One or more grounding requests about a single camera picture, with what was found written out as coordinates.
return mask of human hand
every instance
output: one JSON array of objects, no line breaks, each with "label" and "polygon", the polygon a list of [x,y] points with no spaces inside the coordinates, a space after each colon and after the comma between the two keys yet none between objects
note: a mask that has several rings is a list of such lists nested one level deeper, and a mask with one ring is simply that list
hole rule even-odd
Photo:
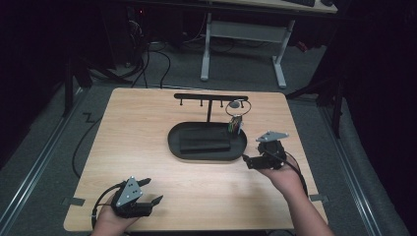
[{"label": "human hand", "polygon": [[[291,165],[298,170],[300,169],[297,161],[292,155],[287,154],[286,159]],[[273,186],[281,192],[284,198],[289,198],[293,195],[306,195],[304,193],[303,185],[298,174],[288,165],[284,164],[279,169],[259,169],[260,173],[267,176]]]},{"label": "human hand", "polygon": [[111,196],[106,204],[101,208],[100,214],[98,215],[97,223],[93,229],[91,236],[119,236],[133,223],[135,223],[139,217],[134,218],[122,218],[114,213],[110,204],[113,200]]}]

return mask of black bar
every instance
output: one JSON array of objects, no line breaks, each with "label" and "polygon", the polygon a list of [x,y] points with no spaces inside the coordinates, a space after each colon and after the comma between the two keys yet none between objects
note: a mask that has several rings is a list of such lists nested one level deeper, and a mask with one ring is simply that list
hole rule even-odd
[{"label": "black bar", "polygon": [[190,99],[190,100],[248,100],[248,96],[236,96],[236,95],[214,95],[214,94],[192,94],[192,93],[175,93],[174,97],[177,99]]}]

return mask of wooden table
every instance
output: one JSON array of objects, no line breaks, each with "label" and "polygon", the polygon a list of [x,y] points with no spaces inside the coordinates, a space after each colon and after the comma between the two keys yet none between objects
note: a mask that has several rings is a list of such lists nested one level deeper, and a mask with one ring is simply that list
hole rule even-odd
[{"label": "wooden table", "polygon": [[[293,228],[283,196],[268,178],[249,170],[242,158],[227,162],[185,161],[170,152],[167,136],[171,128],[185,121],[204,122],[208,112],[208,104],[200,106],[199,100],[184,100],[181,106],[180,100],[173,97],[177,92],[247,95],[252,110],[243,118],[248,138],[245,153],[259,155],[255,139],[267,130],[288,133],[289,138],[281,142],[298,160],[309,194],[318,193],[282,93],[117,88],[74,195],[86,201],[83,206],[70,206],[65,229],[90,231],[95,201],[106,189],[130,176],[152,179],[142,187],[145,197],[164,196],[150,217],[131,226],[132,231]],[[229,120],[224,107],[214,101],[211,122]],[[322,203],[314,205],[327,219]]]}]

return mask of black cable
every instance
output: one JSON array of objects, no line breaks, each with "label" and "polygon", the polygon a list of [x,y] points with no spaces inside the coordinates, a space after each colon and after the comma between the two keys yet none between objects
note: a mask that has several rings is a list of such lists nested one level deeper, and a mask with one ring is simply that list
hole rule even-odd
[{"label": "black cable", "polygon": [[87,136],[87,134],[89,133],[89,131],[91,131],[91,129],[101,120],[101,118],[102,117],[100,117],[100,118],[98,118],[90,127],[89,127],[89,129],[88,130],[86,130],[86,132],[84,133],[84,135],[83,135],[83,137],[80,139],[80,141],[78,142],[78,144],[77,144],[77,147],[76,147],[76,149],[74,150],[74,153],[73,153],[73,160],[72,160],[72,165],[73,165],[73,171],[74,171],[74,174],[80,179],[81,178],[81,175],[77,172],[77,169],[76,169],[76,155],[77,155],[77,152],[78,152],[78,150],[79,150],[79,148],[80,148],[80,146],[81,146],[81,144],[83,143],[83,140],[86,138],[86,136]]},{"label": "black cable", "polygon": [[228,49],[223,50],[223,51],[219,51],[219,50],[214,50],[212,47],[210,47],[210,50],[213,51],[213,52],[217,52],[217,53],[226,53],[226,52],[232,50],[235,47],[235,40],[233,38],[231,38],[230,40],[231,40],[231,46]]},{"label": "black cable", "polygon": [[110,191],[112,191],[114,189],[117,189],[117,188],[122,188],[125,185],[126,185],[126,181],[123,181],[122,183],[116,184],[113,187],[110,187],[109,189],[104,191],[104,193],[102,193],[101,196],[97,199],[97,202],[95,202],[94,208],[92,209],[92,212],[91,212],[91,226],[92,226],[92,228],[95,228],[95,224],[97,223],[97,208],[100,205],[100,202],[104,198],[104,196],[106,194],[108,194]]},{"label": "black cable", "polygon": [[251,45],[251,44],[248,44],[248,43],[244,43],[242,40],[237,40],[236,44],[244,45],[246,47],[258,48],[258,47],[262,47],[262,46],[268,46],[268,45],[272,44],[272,42],[263,41],[263,42],[261,42],[257,45]]},{"label": "black cable", "polygon": [[162,82],[165,79],[166,74],[168,74],[169,69],[171,68],[171,59],[169,59],[169,57],[163,52],[159,52],[159,51],[151,51],[151,52],[158,53],[158,54],[166,57],[166,59],[168,59],[168,68],[166,69],[165,74],[163,74],[162,78],[159,81],[159,88],[162,89]]},{"label": "black cable", "polygon": [[208,14],[205,13],[205,16],[204,16],[203,21],[202,21],[202,26],[200,27],[199,32],[197,32],[196,36],[194,36],[192,39],[187,40],[187,41],[183,41],[183,45],[185,45],[188,42],[193,42],[193,41],[196,41],[196,40],[200,40],[202,38],[205,38],[204,36],[200,36],[200,35],[202,34],[203,29],[205,28],[207,17],[208,17]]},{"label": "black cable", "polygon": [[[145,70],[147,69],[148,65],[149,65],[149,47],[147,48],[147,53],[148,53],[148,58],[147,58],[147,63],[144,66],[144,68],[142,69],[141,73],[138,74],[138,76],[135,78],[135,80],[132,82],[131,88],[133,88],[136,84],[136,82],[138,81],[138,79],[141,77],[141,75],[145,72]],[[145,87],[148,88],[148,82],[147,79],[145,78]]]},{"label": "black cable", "polygon": [[199,43],[199,46],[190,46],[189,44],[191,44],[191,43],[196,43],[197,44],[202,39],[204,39],[204,37],[197,38],[197,39],[195,39],[193,41],[185,42],[182,45],[185,46],[185,47],[191,48],[191,49],[200,49],[200,48],[203,48],[205,46],[205,43],[204,42],[203,43]]},{"label": "black cable", "polygon": [[[131,20],[128,23],[133,24],[133,26],[135,26],[135,28],[133,29],[133,32],[131,32],[131,34],[130,34],[130,37],[131,37],[132,43],[133,43],[133,45],[132,45],[133,46],[133,56],[132,56],[131,60],[132,60],[132,63],[135,64],[136,66],[132,71],[127,72],[126,74],[117,76],[120,79],[129,78],[129,77],[137,74],[143,68],[143,63],[141,63],[142,61],[137,60],[138,54],[141,52],[141,47],[139,45],[141,45],[141,41],[144,39],[143,31],[142,31],[141,25],[139,25],[135,21]],[[99,72],[99,74],[97,74],[93,71],[89,71],[89,74],[92,77],[95,77],[99,80],[113,79],[113,78],[108,77],[108,75],[102,74],[100,72]]]},{"label": "black cable", "polygon": [[147,71],[144,71],[144,82],[145,82],[145,88],[148,88],[148,80],[147,80]]},{"label": "black cable", "polygon": [[[265,150],[265,153],[273,156],[275,158],[277,158],[278,160],[284,162],[285,164],[287,164],[289,167],[291,167],[291,169],[293,169],[295,171],[295,173],[298,174],[298,177],[300,178],[301,184],[303,185],[303,189],[304,189],[304,193],[306,193],[307,197],[309,196],[309,193],[307,191],[307,184],[306,184],[306,180],[304,179],[303,174],[301,174],[301,171],[299,169],[297,169],[294,165],[292,165],[291,163],[289,163],[286,159],[283,159],[281,157],[279,157],[278,155],[275,155],[274,153]],[[292,156],[292,154],[288,153],[287,151],[285,152],[286,154],[290,155],[294,160],[295,163],[297,163],[298,168],[300,168],[300,165],[298,164],[297,160],[294,158],[294,156]]]}]

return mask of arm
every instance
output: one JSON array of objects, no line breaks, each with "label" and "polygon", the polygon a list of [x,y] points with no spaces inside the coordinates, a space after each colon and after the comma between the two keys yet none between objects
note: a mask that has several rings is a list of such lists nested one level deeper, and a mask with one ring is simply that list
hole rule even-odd
[{"label": "arm", "polygon": [[[287,160],[297,166],[291,156]],[[294,170],[284,165],[279,170],[261,169],[259,171],[270,179],[273,186],[286,199],[297,235],[333,235],[322,216],[307,198]]]},{"label": "arm", "polygon": [[139,218],[122,218],[117,216],[110,206],[110,197],[107,203],[101,208],[97,223],[91,236],[120,236],[123,232]]}]

